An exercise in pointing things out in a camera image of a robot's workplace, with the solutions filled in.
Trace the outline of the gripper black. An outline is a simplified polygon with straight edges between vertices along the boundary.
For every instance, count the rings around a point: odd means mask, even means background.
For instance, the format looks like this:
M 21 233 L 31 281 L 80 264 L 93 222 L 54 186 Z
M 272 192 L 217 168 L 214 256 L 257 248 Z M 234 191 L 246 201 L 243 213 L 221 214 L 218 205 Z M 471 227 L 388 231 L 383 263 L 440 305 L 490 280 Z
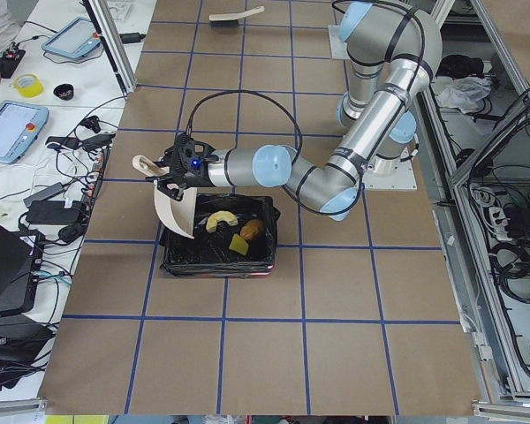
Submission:
M 145 179 L 154 182 L 157 190 L 171 199 L 182 201 L 187 189 L 213 186 L 208 165 L 216 162 L 215 151 L 208 143 L 181 132 L 165 150 L 163 158 L 155 162 L 162 176 Z

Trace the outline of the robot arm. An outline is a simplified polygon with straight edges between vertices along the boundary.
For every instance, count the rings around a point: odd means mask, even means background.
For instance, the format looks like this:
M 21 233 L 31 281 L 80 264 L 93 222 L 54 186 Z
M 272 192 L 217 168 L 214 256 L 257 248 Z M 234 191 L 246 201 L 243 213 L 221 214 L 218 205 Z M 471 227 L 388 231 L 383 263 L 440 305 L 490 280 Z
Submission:
M 155 186 L 160 221 L 188 237 L 198 188 L 230 186 L 281 186 L 302 208 L 344 219 L 369 164 L 384 153 L 399 159 L 399 126 L 441 61 L 440 27 L 427 12 L 399 1 L 350 3 L 337 33 L 355 72 L 337 111 L 348 131 L 326 164 L 314 166 L 299 148 L 284 145 L 215 149 L 186 130 L 160 161 L 132 160 Z

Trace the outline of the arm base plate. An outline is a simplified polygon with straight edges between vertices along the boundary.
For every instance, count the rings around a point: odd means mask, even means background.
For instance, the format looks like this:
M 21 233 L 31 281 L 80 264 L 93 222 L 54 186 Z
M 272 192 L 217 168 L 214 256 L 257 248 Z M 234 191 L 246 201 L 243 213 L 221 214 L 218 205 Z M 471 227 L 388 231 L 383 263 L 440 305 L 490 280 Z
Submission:
M 328 34 L 331 58 L 336 60 L 348 60 L 349 55 L 347 53 L 347 44 L 339 39 L 339 26 L 329 25 Z
M 363 185 L 370 191 L 416 191 L 418 185 L 408 148 L 403 149 L 401 156 L 392 159 L 375 155 L 368 164 Z

